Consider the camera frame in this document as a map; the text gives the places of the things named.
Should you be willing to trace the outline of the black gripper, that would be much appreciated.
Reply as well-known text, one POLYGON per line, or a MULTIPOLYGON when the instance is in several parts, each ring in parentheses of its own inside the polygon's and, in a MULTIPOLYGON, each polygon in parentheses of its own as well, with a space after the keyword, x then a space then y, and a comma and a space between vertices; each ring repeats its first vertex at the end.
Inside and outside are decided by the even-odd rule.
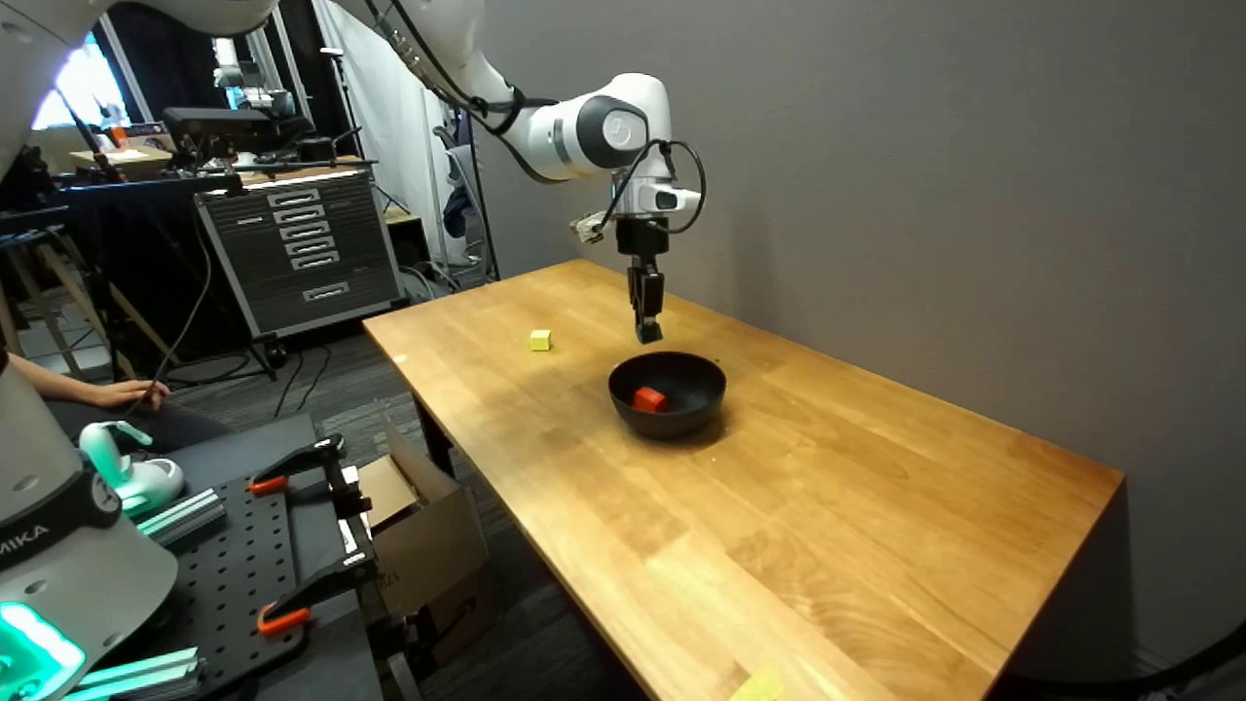
POLYGON ((669 248, 669 234, 657 223, 648 217, 622 217, 614 226, 614 247, 626 258, 626 290, 632 290, 632 308, 636 308, 636 340, 639 344, 661 344, 661 295, 667 295, 667 277, 657 270, 657 258, 669 248))

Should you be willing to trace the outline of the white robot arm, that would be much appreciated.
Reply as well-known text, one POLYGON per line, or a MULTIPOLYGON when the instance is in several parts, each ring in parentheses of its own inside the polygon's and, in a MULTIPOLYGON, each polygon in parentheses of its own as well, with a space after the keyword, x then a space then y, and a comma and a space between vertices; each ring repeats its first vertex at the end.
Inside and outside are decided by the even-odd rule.
POLYGON ((669 92, 654 74, 614 74, 577 99, 522 92, 484 49, 484 0, 343 0, 435 99, 486 127, 539 184, 613 175, 596 230, 626 258, 636 340, 661 340, 669 213, 696 194, 675 187, 669 92))

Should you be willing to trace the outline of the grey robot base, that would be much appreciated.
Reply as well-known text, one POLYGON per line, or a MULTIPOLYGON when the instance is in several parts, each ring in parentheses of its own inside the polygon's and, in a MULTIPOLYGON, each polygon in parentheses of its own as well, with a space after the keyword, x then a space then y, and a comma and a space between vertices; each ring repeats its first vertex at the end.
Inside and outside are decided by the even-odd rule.
POLYGON ((42 397, 0 371, 0 701, 64 701, 177 578, 42 397))

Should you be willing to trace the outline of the person's hand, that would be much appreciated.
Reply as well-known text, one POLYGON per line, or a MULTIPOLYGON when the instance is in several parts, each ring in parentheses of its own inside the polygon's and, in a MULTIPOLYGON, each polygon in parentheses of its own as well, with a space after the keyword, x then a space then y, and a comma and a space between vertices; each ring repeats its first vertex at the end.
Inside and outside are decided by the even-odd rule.
POLYGON ((125 383, 100 383, 89 388, 89 400, 98 409, 152 409, 160 414, 166 406, 172 388, 155 377, 125 377, 125 383))

